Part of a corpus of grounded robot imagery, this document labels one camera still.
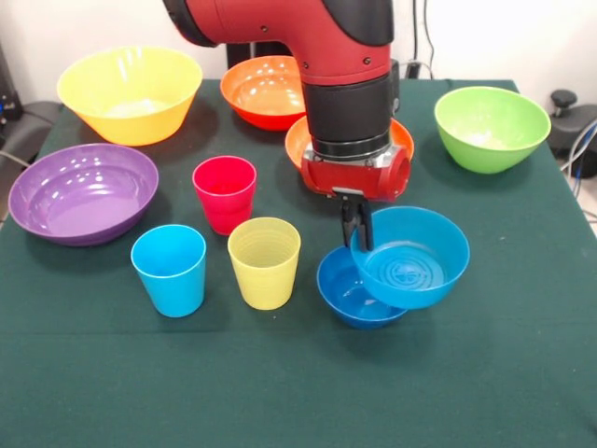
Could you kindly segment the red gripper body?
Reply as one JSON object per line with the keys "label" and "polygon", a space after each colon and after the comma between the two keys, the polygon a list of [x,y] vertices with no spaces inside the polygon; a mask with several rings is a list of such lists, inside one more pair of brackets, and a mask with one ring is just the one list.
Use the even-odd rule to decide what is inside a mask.
{"label": "red gripper body", "polygon": [[316,155],[309,144],[300,157],[300,173],[306,186],[320,194],[393,202],[407,188],[410,162],[411,150],[405,146],[390,145],[358,161],[333,161]]}

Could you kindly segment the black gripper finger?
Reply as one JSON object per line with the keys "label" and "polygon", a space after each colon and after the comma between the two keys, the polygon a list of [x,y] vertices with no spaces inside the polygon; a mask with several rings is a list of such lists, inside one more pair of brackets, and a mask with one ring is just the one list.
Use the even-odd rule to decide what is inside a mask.
{"label": "black gripper finger", "polygon": [[357,208],[350,195],[341,196],[340,216],[343,243],[348,247],[351,242],[354,227],[357,225]]}
{"label": "black gripper finger", "polygon": [[356,200],[356,229],[358,231],[359,247],[361,251],[371,251],[373,248],[371,209],[366,198]]}

